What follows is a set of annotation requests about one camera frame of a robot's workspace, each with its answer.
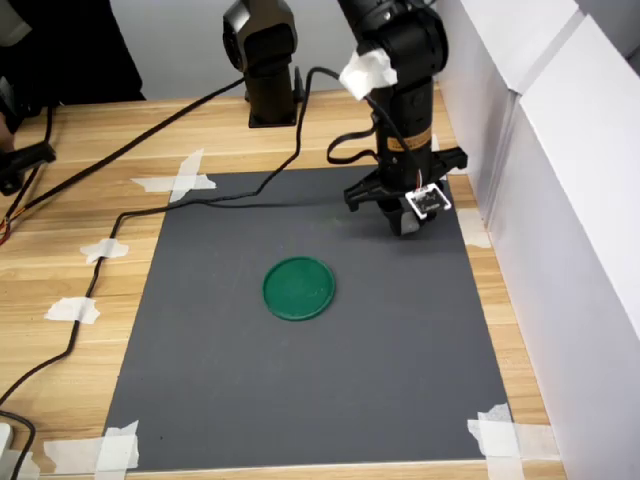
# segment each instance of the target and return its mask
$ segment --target green lid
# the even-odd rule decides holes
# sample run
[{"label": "green lid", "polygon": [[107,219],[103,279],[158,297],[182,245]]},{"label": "green lid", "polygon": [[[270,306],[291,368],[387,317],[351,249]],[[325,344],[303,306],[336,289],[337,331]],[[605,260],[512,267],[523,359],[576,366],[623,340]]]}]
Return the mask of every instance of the green lid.
[{"label": "green lid", "polygon": [[280,262],[267,273],[262,285],[269,311],[290,322],[320,315],[331,304],[335,293],[336,281],[329,267],[308,257]]}]

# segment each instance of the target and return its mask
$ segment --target white tape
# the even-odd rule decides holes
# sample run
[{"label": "white tape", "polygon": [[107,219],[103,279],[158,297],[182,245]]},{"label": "white tape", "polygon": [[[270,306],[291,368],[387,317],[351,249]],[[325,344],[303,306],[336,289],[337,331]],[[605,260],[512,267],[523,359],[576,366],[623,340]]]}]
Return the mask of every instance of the white tape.
[{"label": "white tape", "polygon": [[484,222],[477,208],[458,210],[458,222],[460,222],[465,245],[491,248],[491,239],[484,228]]},{"label": "white tape", "polygon": [[75,322],[93,325],[100,316],[96,301],[86,297],[63,298],[54,303],[44,316],[47,320]]},{"label": "white tape", "polygon": [[125,428],[109,428],[102,438],[44,442],[44,452],[59,475],[95,473],[100,480],[120,480],[138,467],[138,422]]},{"label": "white tape", "polygon": [[[15,450],[6,450],[2,457],[0,457],[0,478],[11,478],[13,469],[16,466],[20,452]],[[33,461],[33,453],[27,453],[27,456],[22,462],[20,473],[18,474],[18,480],[38,480],[40,478],[40,467]]]},{"label": "white tape", "polygon": [[198,175],[204,149],[192,153],[182,164],[176,177],[132,178],[147,193],[171,192],[170,203],[182,200],[190,190],[213,190],[215,182]]},{"label": "white tape", "polygon": [[467,420],[467,428],[487,458],[490,480],[524,480],[522,460],[560,460],[553,429],[514,424],[507,404],[478,412],[477,420]]},{"label": "white tape", "polygon": [[398,83],[398,73],[391,66],[389,55],[382,49],[372,50],[363,56],[354,52],[342,70],[340,83],[360,101],[374,88]]},{"label": "white tape", "polygon": [[105,238],[100,243],[82,247],[80,252],[87,256],[87,264],[93,263],[100,257],[119,258],[129,253],[129,246],[123,245],[115,238]]}]

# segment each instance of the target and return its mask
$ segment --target wooden table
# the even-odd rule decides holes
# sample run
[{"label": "wooden table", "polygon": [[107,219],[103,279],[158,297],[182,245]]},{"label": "wooden table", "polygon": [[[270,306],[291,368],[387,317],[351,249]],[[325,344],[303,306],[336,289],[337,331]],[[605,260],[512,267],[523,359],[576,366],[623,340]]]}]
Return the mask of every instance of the wooden table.
[{"label": "wooden table", "polygon": [[[447,113],[436,93],[435,132],[442,148],[454,147]],[[36,192],[44,192],[102,159],[187,103],[175,100],[58,109],[52,137],[58,161],[41,175]],[[205,149],[201,173],[272,170],[290,155],[293,129],[249,130],[247,118],[248,107],[242,99],[215,100],[30,213],[16,226],[11,239],[0,247],[0,391],[34,365],[64,350],[71,324],[44,320],[44,314],[62,297],[84,295],[93,266],[86,265],[80,247],[108,237],[121,211],[167,203],[168,193],[145,193],[131,178],[175,176],[180,163],[200,148]],[[43,117],[27,122],[17,138],[18,146],[41,140],[44,126]],[[346,93],[313,95],[302,154],[291,168],[328,166],[325,152],[333,138],[369,126],[368,107]],[[343,146],[339,154],[351,155],[371,144],[371,140],[355,141]],[[457,208],[476,208],[467,177],[452,175],[450,182]],[[6,209],[9,203],[1,199],[0,208]],[[102,434],[162,220],[163,215],[157,215],[125,223],[118,238],[131,250],[124,258],[107,261],[102,270],[94,295],[101,312],[98,321],[81,327],[70,358],[30,379],[3,406],[36,424],[34,458],[44,473],[52,472],[54,466],[44,456],[44,441]],[[468,246],[468,253],[514,420],[546,425],[545,408],[493,249]],[[21,448],[25,438],[25,432],[19,431],[13,448]],[[527,462],[525,472],[528,479],[565,478],[559,462]],[[129,476],[475,480],[486,479],[487,471],[484,461],[465,461],[191,474],[131,472]]]}]

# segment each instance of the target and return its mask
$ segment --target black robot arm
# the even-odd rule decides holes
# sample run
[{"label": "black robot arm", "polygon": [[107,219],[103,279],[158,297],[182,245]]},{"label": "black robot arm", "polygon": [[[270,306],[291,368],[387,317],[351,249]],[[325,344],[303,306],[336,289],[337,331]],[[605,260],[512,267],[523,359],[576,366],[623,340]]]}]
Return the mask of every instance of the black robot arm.
[{"label": "black robot arm", "polygon": [[284,0],[236,0],[224,15],[223,41],[244,74],[252,128],[295,125],[302,79],[289,64],[298,46],[293,13]]},{"label": "black robot arm", "polygon": [[[445,68],[449,53],[444,25],[422,0],[338,2],[358,42],[358,53],[383,49],[391,59],[398,83],[373,90],[371,98],[388,113],[411,149],[408,154],[388,125],[376,122],[378,168],[347,189],[345,200],[352,211],[363,202],[376,201],[400,235],[407,233],[405,214],[409,213],[400,200],[403,194],[439,185],[439,179],[453,168],[467,166],[467,156],[459,148],[438,153],[431,149],[433,76]],[[418,224],[433,218],[435,211],[418,219]]]}]

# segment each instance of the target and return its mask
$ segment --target white cardboard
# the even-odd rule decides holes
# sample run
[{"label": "white cardboard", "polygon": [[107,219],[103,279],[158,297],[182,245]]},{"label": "white cardboard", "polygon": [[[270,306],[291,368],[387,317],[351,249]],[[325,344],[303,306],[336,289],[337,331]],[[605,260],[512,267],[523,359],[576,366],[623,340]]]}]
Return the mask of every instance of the white cardboard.
[{"label": "white cardboard", "polygon": [[438,11],[450,47],[438,81],[486,220],[518,97],[583,17],[573,0],[447,0]]},{"label": "white cardboard", "polygon": [[640,335],[640,79],[589,17],[522,106]]},{"label": "white cardboard", "polygon": [[587,19],[516,109],[490,222],[569,478],[640,472],[638,125],[640,79]]}]

